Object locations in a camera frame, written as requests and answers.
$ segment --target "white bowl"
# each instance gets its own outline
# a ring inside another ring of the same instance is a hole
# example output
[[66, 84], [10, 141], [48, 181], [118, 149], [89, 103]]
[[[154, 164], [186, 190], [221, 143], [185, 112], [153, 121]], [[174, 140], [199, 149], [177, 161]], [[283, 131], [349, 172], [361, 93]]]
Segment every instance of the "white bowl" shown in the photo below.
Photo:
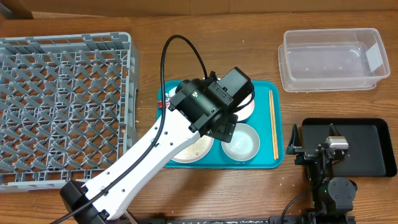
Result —
[[260, 137], [254, 128], [238, 123], [230, 143], [221, 142], [225, 154], [236, 161], [252, 159], [260, 149]]
[[210, 151], [213, 143], [213, 138], [209, 136], [202, 136], [197, 142], [179, 152], [172, 160], [181, 163], [198, 161]]
[[[251, 94], [246, 97], [240, 104], [239, 106], [245, 105], [246, 103], [248, 103], [251, 99]], [[254, 111], [254, 99], [252, 100], [252, 102], [250, 102], [249, 105], [245, 106], [243, 109], [241, 109], [240, 111], [234, 113], [238, 116], [238, 121], [243, 121], [245, 119], [248, 119], [250, 117], [250, 115], [253, 113]]]

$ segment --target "white label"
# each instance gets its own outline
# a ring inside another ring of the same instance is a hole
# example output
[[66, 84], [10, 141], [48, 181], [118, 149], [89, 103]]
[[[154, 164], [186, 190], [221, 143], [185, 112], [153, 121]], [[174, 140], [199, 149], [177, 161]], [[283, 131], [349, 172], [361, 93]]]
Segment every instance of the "white label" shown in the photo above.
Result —
[[369, 67], [371, 72], [375, 71], [380, 65], [383, 64], [383, 59], [381, 58], [380, 49], [377, 43], [375, 43], [367, 52], [366, 57], [368, 58]]

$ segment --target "clear plastic container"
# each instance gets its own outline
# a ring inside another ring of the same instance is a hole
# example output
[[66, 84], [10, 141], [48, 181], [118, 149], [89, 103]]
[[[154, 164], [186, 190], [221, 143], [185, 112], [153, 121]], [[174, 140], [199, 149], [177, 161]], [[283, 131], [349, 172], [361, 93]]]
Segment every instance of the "clear plastic container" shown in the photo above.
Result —
[[370, 90], [390, 75], [376, 29], [290, 30], [279, 47], [287, 92]]

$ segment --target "black rectangular tray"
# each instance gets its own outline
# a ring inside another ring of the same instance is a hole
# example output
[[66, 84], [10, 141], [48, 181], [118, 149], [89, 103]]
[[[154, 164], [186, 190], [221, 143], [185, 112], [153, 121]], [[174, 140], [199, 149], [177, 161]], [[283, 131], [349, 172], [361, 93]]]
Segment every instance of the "black rectangular tray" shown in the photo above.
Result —
[[302, 123], [302, 144], [317, 148], [333, 123], [348, 141], [345, 159], [333, 165], [340, 177], [393, 177], [397, 164], [387, 123], [380, 118], [307, 118]]

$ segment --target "chopsticks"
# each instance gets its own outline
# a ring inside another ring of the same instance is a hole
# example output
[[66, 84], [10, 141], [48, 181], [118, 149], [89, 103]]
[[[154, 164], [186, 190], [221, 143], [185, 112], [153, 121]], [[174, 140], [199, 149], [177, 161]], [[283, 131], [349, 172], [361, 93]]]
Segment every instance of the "chopsticks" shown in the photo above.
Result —
[[272, 147], [274, 148], [274, 160], [276, 160], [279, 159], [279, 153], [275, 126], [274, 96], [272, 95], [272, 90], [269, 90], [269, 112], [271, 115]]

